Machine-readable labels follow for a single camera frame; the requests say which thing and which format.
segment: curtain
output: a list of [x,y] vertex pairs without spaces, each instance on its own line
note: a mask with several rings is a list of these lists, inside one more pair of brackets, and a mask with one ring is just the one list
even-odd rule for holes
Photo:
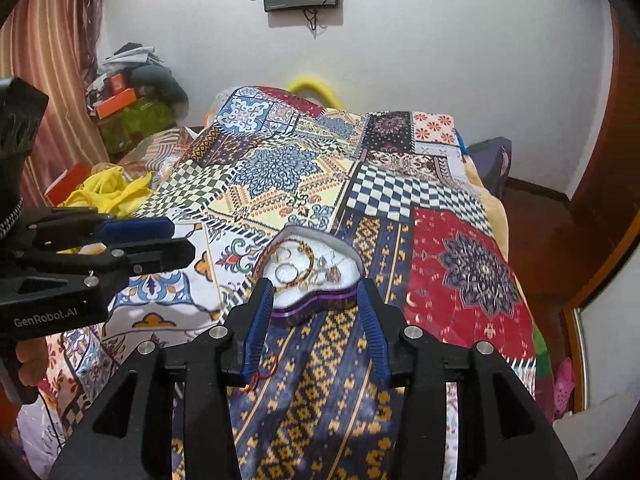
[[101,11],[102,0],[20,0],[0,29],[0,76],[19,76],[49,95],[20,183],[25,204],[46,203],[44,191],[76,162],[108,161],[84,101]]

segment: checkered pattern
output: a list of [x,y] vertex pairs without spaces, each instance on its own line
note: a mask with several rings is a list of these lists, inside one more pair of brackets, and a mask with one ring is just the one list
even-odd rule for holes
[[365,215],[384,216],[409,222],[411,206],[454,213],[488,236],[493,236],[480,201],[461,189],[451,189],[438,182],[401,178],[375,166],[360,167],[347,206]]
[[237,164],[201,168],[187,160],[174,171],[156,193],[136,211],[135,216],[164,216],[169,209],[192,209],[209,203],[226,189],[226,183],[236,172]]

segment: patchwork blanket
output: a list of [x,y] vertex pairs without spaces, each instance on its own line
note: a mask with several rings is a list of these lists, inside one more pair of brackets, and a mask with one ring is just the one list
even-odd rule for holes
[[[187,342],[246,300],[256,261],[286,225],[331,232],[360,254],[383,299],[462,346],[494,343],[536,391],[535,328],[466,176],[453,118],[362,116],[282,90],[227,92],[211,124],[137,212],[168,215],[196,246],[187,268],[130,280],[100,325],[49,338],[47,375],[67,434],[143,340]],[[402,392],[372,373],[357,310],[271,325],[255,390],[229,407],[244,479],[386,478]],[[458,404],[447,388],[445,478],[455,478]],[[174,478],[184,477],[182,401]]]

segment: red fabric patch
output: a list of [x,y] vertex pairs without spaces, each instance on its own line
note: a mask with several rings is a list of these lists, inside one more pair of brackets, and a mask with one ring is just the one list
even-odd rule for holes
[[316,118],[324,113],[324,107],[312,103],[311,101],[307,101],[306,99],[298,97],[297,95],[293,95],[286,90],[282,90],[280,88],[271,88],[270,86],[256,86],[255,88],[271,97],[279,99],[289,106],[294,107],[297,111],[302,112],[303,114],[306,114],[310,117]]
[[453,213],[414,208],[404,316],[441,341],[490,341],[506,358],[533,358],[533,325],[495,241]]

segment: baseboard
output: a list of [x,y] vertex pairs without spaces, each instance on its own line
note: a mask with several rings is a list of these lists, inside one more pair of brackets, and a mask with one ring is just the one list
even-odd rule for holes
[[546,198],[550,198],[551,200],[556,200],[558,202],[562,202],[564,205],[569,205],[569,197],[560,191],[556,191],[555,189],[549,189],[548,187],[539,186],[538,184],[533,184],[531,182],[527,182],[526,180],[520,180],[518,178],[513,178],[508,176],[506,187],[510,187],[511,189],[517,189],[519,191],[527,191],[528,193],[544,196]]

